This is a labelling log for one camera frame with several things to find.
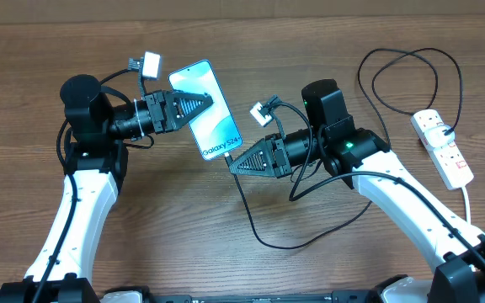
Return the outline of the Samsung Galaxy smartphone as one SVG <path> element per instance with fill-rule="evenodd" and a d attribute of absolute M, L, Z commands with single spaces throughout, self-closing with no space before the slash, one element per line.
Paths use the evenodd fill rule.
<path fill-rule="evenodd" d="M 174 90 L 207 94 L 213 100 L 210 107 L 189 122 L 198 150 L 206 161 L 242 145 L 241 133 L 209 61 L 198 61 L 172 72 L 168 81 Z"/>

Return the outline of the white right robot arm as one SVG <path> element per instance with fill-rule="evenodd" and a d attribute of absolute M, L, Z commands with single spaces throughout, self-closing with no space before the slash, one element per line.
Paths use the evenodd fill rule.
<path fill-rule="evenodd" d="M 321 160 L 329 181 L 343 180 L 403 231 L 433 278 L 405 274 L 371 290 L 334 291 L 334 302 L 485 302 L 485 233 L 443 205 L 373 131 L 356 128 L 333 79 L 301 91 L 306 129 L 266 136 L 229 163 L 234 175 L 283 178 Z"/>

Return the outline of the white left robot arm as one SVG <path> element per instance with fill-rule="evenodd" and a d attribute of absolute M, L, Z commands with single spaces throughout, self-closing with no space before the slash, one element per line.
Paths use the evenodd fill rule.
<path fill-rule="evenodd" d="M 56 138 L 64 172 L 61 204 L 41 252 L 0 302 L 97 302 L 93 263 L 104 223 L 124 181 L 130 138 L 180 130 L 205 112 L 208 93 L 157 90 L 112 106 L 118 91 L 81 74 L 62 86 L 65 121 Z"/>

